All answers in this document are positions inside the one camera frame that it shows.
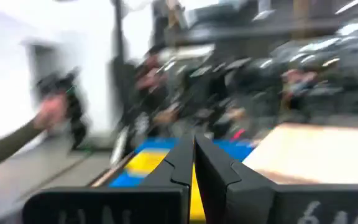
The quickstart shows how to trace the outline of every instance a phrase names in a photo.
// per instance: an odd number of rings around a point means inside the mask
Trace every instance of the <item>floor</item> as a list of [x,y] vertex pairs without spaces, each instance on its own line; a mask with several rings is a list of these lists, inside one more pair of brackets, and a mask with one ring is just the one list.
[[84,186],[104,171],[109,154],[68,153],[70,142],[59,138],[14,156],[0,165],[0,218],[18,211],[41,189]]

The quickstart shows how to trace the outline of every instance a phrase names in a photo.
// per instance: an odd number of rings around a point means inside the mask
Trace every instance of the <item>doorway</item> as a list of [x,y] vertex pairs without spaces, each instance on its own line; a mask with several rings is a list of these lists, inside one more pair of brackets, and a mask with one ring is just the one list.
[[37,83],[61,69],[58,47],[47,44],[29,44],[27,50],[32,68],[32,83],[36,86],[36,103],[40,103],[45,93],[38,88]]

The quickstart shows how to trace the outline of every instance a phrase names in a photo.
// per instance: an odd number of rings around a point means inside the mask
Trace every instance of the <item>white wall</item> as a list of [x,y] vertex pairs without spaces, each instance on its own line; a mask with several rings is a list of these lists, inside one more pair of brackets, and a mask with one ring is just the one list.
[[0,14],[0,137],[36,113],[32,106],[29,60],[22,41],[40,38],[37,29]]
[[[143,2],[135,2],[136,8]],[[11,16],[15,24],[3,26],[5,37],[0,37],[0,65],[14,63],[16,73],[10,71],[5,81],[21,83],[23,88],[17,97],[23,99],[21,104],[27,105],[30,91],[30,69],[25,62],[25,53],[19,45],[22,39],[38,39],[61,43],[63,68],[69,70],[74,66],[82,68],[80,87],[86,100],[86,116],[91,121],[91,134],[110,132],[122,114],[119,99],[115,99],[115,89],[109,89],[108,63],[112,59],[114,44],[114,8],[110,0],[77,0],[57,3],[51,0],[0,0],[0,12]],[[141,7],[140,11],[130,13],[124,19],[125,35],[128,39],[131,59],[141,61],[149,49],[152,31],[151,7]],[[3,55],[14,55],[10,59]],[[0,74],[5,74],[7,66],[0,66]],[[111,111],[110,103],[116,109]]]

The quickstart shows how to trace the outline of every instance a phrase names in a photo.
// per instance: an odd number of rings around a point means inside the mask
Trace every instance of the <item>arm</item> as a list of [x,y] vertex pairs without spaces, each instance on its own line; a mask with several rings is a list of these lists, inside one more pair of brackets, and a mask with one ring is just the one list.
[[316,74],[314,72],[310,72],[305,74],[305,76],[301,79],[301,82],[294,83],[290,86],[290,92],[293,95],[300,94],[303,90],[313,87],[313,79]]
[[158,86],[158,84],[165,79],[164,77],[156,75],[157,71],[157,68],[153,68],[146,75],[140,76],[140,78],[136,82],[136,87],[139,90],[143,90],[145,88],[153,88]]
[[64,120],[66,112],[65,95],[59,94],[45,99],[38,115],[14,131],[0,139],[0,163],[15,154],[28,142],[33,140],[44,129],[51,128]]
[[31,120],[17,131],[0,139],[0,163],[15,154],[41,132],[41,129],[35,128],[34,120]]

